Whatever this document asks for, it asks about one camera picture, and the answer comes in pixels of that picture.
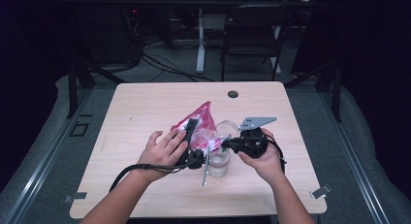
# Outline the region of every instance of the plastic bag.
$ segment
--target plastic bag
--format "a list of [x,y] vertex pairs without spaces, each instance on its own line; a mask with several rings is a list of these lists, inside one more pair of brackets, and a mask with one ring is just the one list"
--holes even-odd
[[217,135],[214,119],[211,116],[210,104],[210,101],[205,102],[194,112],[178,122],[178,124],[172,126],[172,129],[178,128],[179,130],[183,130],[190,118],[199,121],[191,136],[190,145],[192,149],[202,149],[206,152],[208,146],[210,146],[210,150],[213,151],[221,145],[221,139]]

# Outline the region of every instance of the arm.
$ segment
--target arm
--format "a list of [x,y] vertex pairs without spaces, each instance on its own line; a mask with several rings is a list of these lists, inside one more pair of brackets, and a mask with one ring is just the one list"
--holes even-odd
[[[273,137],[270,131],[263,129],[263,132]],[[239,152],[238,156],[245,164],[253,167],[271,187],[279,223],[314,223],[290,181],[281,171],[278,151],[272,144],[269,144],[266,153],[258,159],[253,159],[243,152]]]
[[[157,144],[156,141],[162,132],[154,132],[138,164],[174,165],[188,145],[187,142],[181,142],[185,134],[185,131],[178,133],[178,130],[174,129]],[[154,170],[130,172],[94,209],[87,213],[81,223],[126,223],[148,185],[165,175]]]

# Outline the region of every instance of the metal rail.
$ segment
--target metal rail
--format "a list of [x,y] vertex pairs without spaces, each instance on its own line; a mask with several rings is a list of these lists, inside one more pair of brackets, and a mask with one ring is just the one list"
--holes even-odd
[[21,192],[15,205],[13,206],[8,217],[6,218],[5,223],[22,222],[25,214],[30,209],[31,204],[35,200],[40,189],[42,188],[42,185],[45,182],[48,173],[51,171],[52,166],[57,160],[57,157],[63,147],[65,138],[70,134],[70,130],[76,125],[76,120],[79,117],[79,114],[84,108],[86,101],[89,99],[91,93],[92,90],[85,89],[83,93],[80,95],[78,110],[74,113],[71,119],[67,119],[64,123],[54,144],[45,154],[39,166],[37,166],[36,171],[30,177],[29,181],[24,187],[24,190]]
[[343,143],[343,153],[345,154],[348,165],[350,166],[354,178],[356,179],[357,184],[360,187],[360,190],[364,196],[366,204],[368,205],[372,218],[374,219],[375,223],[389,224],[389,218],[383,210],[380,201],[378,200],[378,197],[374,191],[374,188],[372,187],[371,183],[368,180],[368,177],[365,174],[363,166],[359,158],[357,157],[356,151],[351,145],[351,142],[344,130],[344,127],[342,126],[342,123],[339,123],[334,118],[332,109],[330,107],[330,98],[325,92],[319,93],[319,95],[323,105],[326,107],[327,115],[332,121],[332,124]]

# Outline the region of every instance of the black cord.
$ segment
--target black cord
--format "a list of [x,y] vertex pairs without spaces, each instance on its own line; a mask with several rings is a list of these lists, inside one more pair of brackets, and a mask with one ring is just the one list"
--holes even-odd
[[[150,53],[150,54],[151,54],[152,56],[149,55],[149,54],[147,54],[147,53],[145,53],[145,52],[142,52],[142,56],[143,56],[143,57],[148,58],[148,59],[151,60],[152,62],[157,63],[158,65],[161,65],[162,67],[166,67],[166,68],[168,68],[168,69],[171,69],[172,71],[165,70],[164,68],[159,68],[159,67],[153,65],[152,63],[148,62],[147,59],[145,59],[145,58],[142,57],[142,60],[143,60],[144,62],[146,62],[147,64],[149,64],[150,66],[152,66],[152,67],[154,67],[154,68],[157,68],[157,69],[159,69],[159,70],[162,70],[162,71],[165,71],[165,72],[168,72],[168,73],[183,75],[183,76],[187,77],[189,80],[192,80],[192,81],[196,81],[195,79],[214,81],[214,80],[212,80],[212,79],[210,79],[210,78],[207,78],[207,77],[196,76],[196,75],[191,75],[191,74],[185,73],[184,71],[182,71],[181,69],[179,69],[176,65],[174,65],[174,64],[173,64],[170,60],[168,60],[167,58],[162,57],[162,56],[160,56],[160,55],[153,54],[153,53]],[[167,61],[168,63],[170,63],[171,65],[173,65],[173,67],[161,63],[159,60],[155,59],[153,56],[162,58],[163,60],[165,60],[165,61]]]
[[199,159],[200,154],[197,155],[197,157],[195,159],[193,159],[192,161],[183,164],[183,165],[179,165],[179,166],[161,166],[161,165],[152,165],[152,164],[134,164],[134,165],[130,165],[127,168],[125,168],[123,171],[121,171],[121,173],[117,176],[117,178],[114,180],[114,182],[111,185],[110,191],[112,191],[112,189],[114,189],[115,186],[117,186],[118,182],[130,171],[135,170],[135,169],[144,169],[144,170],[154,170],[160,173],[164,173],[164,174],[174,174],[174,173],[178,173],[179,171],[183,170],[184,168],[190,166],[191,164],[193,164],[194,162],[197,161],[197,159]]
[[279,156],[280,156],[281,170],[282,170],[283,173],[285,174],[285,164],[286,164],[287,162],[285,161],[284,154],[283,154],[280,146],[277,144],[277,142],[275,141],[275,139],[274,139],[272,136],[269,136],[269,135],[264,135],[264,136],[270,138],[270,140],[267,139],[267,142],[273,144],[273,145],[277,148],[278,154],[279,154]]

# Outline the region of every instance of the hand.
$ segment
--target hand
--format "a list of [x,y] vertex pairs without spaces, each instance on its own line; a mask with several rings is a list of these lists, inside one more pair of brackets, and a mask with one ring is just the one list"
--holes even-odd
[[[262,128],[262,130],[265,135],[274,138],[272,132],[264,128]],[[260,156],[260,158],[253,159],[241,151],[238,153],[238,156],[246,165],[253,167],[257,174],[268,183],[271,183],[277,176],[284,176],[281,170],[278,150],[270,143],[267,147],[267,151]]]
[[[181,157],[181,154],[187,148],[186,141],[181,142],[186,135],[186,132],[173,129],[167,134],[159,143],[158,137],[163,134],[162,131],[154,132],[148,139],[145,150],[140,156],[138,164],[151,164],[160,166],[173,166]],[[146,182],[151,183],[163,176],[165,173],[157,172],[155,170],[138,170]]]

